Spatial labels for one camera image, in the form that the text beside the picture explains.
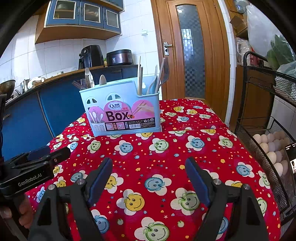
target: green vegetable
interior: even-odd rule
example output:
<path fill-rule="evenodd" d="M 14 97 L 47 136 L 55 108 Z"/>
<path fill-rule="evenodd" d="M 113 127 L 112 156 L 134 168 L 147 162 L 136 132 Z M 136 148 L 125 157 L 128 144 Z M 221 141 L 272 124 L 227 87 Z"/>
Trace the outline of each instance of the green vegetable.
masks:
<path fill-rule="evenodd" d="M 292 52 L 287 40 L 282 35 L 274 35 L 274 42 L 271 47 L 275 53 L 279 65 L 293 62 Z"/>
<path fill-rule="evenodd" d="M 270 67 L 274 71 L 277 71 L 277 69 L 279 68 L 279 62 L 276 59 L 276 55 L 275 55 L 273 49 L 270 49 L 267 52 L 266 58 L 267 58 L 268 63 L 270 64 Z"/>

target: door handle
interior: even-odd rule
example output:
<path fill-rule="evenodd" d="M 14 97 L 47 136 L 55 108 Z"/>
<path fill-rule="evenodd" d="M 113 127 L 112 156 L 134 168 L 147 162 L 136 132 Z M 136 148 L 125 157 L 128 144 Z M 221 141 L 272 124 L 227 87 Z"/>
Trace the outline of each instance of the door handle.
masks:
<path fill-rule="evenodd" d="M 172 47 L 172 44 L 168 44 L 167 42 L 163 42 L 163 50 L 165 52 L 165 56 L 169 55 L 168 47 Z"/>

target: blue gripper pad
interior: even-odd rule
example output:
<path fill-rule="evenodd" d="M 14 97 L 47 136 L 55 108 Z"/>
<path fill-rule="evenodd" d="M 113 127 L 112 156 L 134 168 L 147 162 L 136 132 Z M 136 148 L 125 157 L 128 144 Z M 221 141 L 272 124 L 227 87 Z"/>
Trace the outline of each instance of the blue gripper pad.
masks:
<path fill-rule="evenodd" d="M 193 185 L 195 193 L 198 199 L 200 200 L 200 202 L 203 203 L 205 206 L 209 207 L 211 204 L 210 193 L 207 185 L 205 184 L 201 175 L 199 174 L 198 169 L 200 169 L 200 172 L 205 172 L 197 165 L 194 159 L 191 159 L 191 158 L 186 159 L 185 161 L 186 174 L 189 177 L 191 184 Z"/>
<path fill-rule="evenodd" d="M 113 168 L 112 160 L 110 158 L 105 158 L 104 161 L 100 164 L 99 168 L 97 169 L 98 176 L 94 180 L 89 190 L 89 199 L 87 201 L 89 207 L 93 206 L 94 203 L 96 203 L 99 200 L 106 186 L 106 183 L 112 173 L 112 168 Z"/>

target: rice cooker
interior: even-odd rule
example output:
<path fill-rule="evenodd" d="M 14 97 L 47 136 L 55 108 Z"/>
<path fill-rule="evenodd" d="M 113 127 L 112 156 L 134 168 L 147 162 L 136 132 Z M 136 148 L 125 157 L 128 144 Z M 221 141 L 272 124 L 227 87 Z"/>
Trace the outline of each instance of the rice cooker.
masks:
<path fill-rule="evenodd" d="M 133 57 L 129 49 L 120 49 L 107 53 L 107 66 L 127 65 L 133 63 Z"/>

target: chopsticks box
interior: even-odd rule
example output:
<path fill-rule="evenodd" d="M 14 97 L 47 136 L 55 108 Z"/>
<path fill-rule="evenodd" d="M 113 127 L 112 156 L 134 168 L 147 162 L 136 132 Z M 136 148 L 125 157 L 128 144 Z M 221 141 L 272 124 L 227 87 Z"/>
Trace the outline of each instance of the chopsticks box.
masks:
<path fill-rule="evenodd" d="M 147 88 L 154 76 L 143 78 L 142 95 L 137 78 L 117 80 L 81 90 L 80 95 L 94 136 L 160 132 L 159 93 Z"/>

